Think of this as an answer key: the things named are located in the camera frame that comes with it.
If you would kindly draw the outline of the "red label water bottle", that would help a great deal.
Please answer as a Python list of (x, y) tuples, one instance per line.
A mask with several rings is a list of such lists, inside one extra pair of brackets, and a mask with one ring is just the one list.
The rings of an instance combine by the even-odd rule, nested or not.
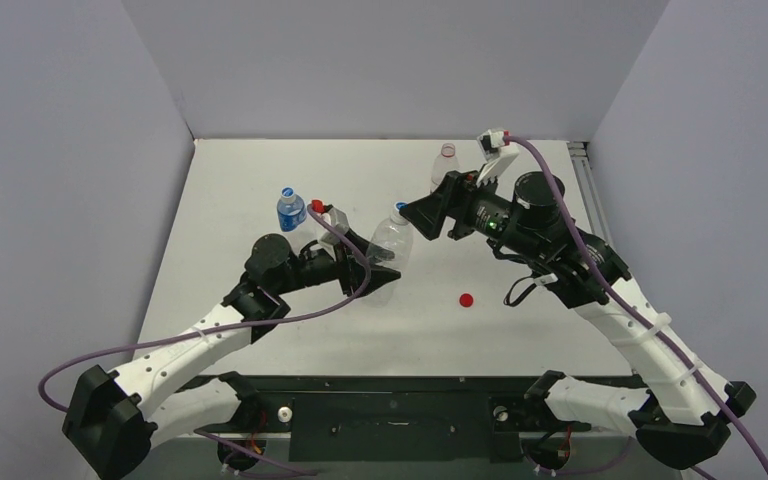
[(432, 165), (430, 191), (433, 192), (438, 188), (448, 172), (458, 170), (459, 161), (456, 155), (456, 146), (452, 143), (444, 143)]

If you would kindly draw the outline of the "clear plastic bottle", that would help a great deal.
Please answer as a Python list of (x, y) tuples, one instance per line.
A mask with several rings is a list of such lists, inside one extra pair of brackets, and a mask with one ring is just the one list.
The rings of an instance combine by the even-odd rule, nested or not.
[(414, 228), (401, 211), (395, 209), (395, 204), (389, 215), (373, 232), (367, 257), (374, 266), (387, 267), (402, 273), (412, 251)]

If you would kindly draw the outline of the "blue label water bottle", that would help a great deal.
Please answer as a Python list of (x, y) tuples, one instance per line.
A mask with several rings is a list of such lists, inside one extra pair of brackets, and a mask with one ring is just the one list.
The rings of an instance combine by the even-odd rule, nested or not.
[(280, 194), (276, 204), (276, 213), (279, 229), (282, 233), (299, 230), (307, 220), (306, 203), (297, 193), (293, 198), (283, 198)]

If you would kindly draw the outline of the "red bottle cap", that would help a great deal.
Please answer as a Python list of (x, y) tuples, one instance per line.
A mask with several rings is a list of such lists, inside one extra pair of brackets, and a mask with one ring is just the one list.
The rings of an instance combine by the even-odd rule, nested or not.
[(462, 293), (458, 302), (461, 307), (470, 308), (474, 304), (474, 297), (470, 293)]

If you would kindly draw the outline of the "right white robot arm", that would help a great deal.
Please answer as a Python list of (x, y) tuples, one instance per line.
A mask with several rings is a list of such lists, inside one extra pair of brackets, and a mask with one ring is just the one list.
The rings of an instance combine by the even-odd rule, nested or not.
[(452, 239), (485, 236), (494, 256), (527, 266), (543, 287), (595, 327), (641, 378), (639, 388), (590, 383), (544, 373), (527, 391), (526, 418), (538, 427), (582, 423), (634, 438), (662, 464), (679, 470), (718, 454), (730, 423), (754, 403), (746, 383), (728, 381), (681, 341), (668, 315), (646, 300), (628, 266), (600, 237), (566, 223), (563, 183), (542, 173), (521, 175), (510, 198), (473, 172), (448, 173), (428, 196), (400, 206), (425, 238), (446, 220)]

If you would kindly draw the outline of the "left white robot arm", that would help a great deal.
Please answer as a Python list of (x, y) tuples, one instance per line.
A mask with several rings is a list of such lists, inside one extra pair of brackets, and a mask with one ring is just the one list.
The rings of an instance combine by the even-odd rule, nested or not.
[(169, 341), (110, 371), (93, 366), (75, 385), (64, 435), (101, 479), (122, 479), (162, 443), (205, 426), (251, 427), (254, 390), (237, 373), (192, 380), (260, 339), (290, 308), (282, 295), (336, 281), (349, 298), (400, 278), (398, 254), (348, 232), (331, 251), (295, 253), (280, 234), (253, 245), (240, 281), (206, 315)]

